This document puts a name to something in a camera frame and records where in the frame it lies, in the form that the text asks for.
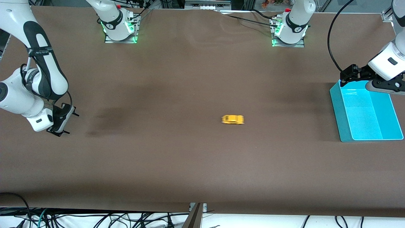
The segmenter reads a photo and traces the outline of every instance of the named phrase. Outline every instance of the table surface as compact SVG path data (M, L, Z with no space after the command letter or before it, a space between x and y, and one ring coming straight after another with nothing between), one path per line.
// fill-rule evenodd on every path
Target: table surface
M268 27L214 11L153 10L137 44L104 44L92 8L33 12L80 117L58 138L0 110L1 191L35 207L405 216L405 141L339 141L333 14L312 17L305 48L282 48ZM393 37L378 14L343 14L331 46L342 68L363 66ZM0 80L26 55L12 38ZM405 98L392 100L405 129Z

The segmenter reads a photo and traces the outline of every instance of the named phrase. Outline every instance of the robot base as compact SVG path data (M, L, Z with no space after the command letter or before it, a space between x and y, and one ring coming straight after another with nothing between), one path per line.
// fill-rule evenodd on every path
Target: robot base
M134 33L129 35L126 39L121 41L112 40L110 37L105 35L104 43L137 43L138 42L138 34L139 34L139 25L141 23L141 16L138 16L133 19L133 25L128 26L128 29L133 29Z
M271 44L273 47L304 47L304 38L301 38L298 43L289 44L282 42L280 38L274 35L276 30L280 29L280 27L282 26L281 14L277 15L273 19L269 19L269 21L270 24L275 24L278 26L277 28L271 27Z
M70 134L70 132L65 131L65 125L68 122L70 116L75 115L76 107L71 106L66 103L62 103L62 108L58 106L53 106L53 126L47 129L47 132L60 137L63 133Z

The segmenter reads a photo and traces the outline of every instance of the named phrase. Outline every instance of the turquoise plastic container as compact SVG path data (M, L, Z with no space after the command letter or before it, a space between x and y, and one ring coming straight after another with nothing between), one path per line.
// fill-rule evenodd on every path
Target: turquoise plastic container
M368 81L337 82L330 89L340 140L376 142L402 140L401 126L389 94L370 92Z

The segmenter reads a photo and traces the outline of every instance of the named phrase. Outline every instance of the yellow toy car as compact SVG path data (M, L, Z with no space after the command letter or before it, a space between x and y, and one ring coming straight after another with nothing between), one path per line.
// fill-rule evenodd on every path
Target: yellow toy car
M244 121L244 117L240 115L225 115L222 117L222 123L226 124L244 124Z

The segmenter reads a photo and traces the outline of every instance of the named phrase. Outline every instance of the white floor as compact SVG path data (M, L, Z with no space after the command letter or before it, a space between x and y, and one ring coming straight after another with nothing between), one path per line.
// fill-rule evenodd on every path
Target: white floor
M166 216L166 213L156 213L148 219ZM130 214L131 219L137 219L140 214ZM304 215L236 215L236 214L204 214L201 228L302 228L306 218ZM66 228L92 228L102 217L70 217L65 216L58 221ZM180 224L186 220L186 215L172 216L173 224ZM349 228L360 227L360 217L345 217ZM0 216L0 228L16 227L22 218ZM130 227L129 221L121 220ZM107 228L110 219L105 219L99 228ZM163 227L167 223L157 221L149 224L147 228ZM339 228L334 216L311 216L306 228ZM126 228L123 223L116 222L112 228ZM405 228L404 218L365 217L363 228Z

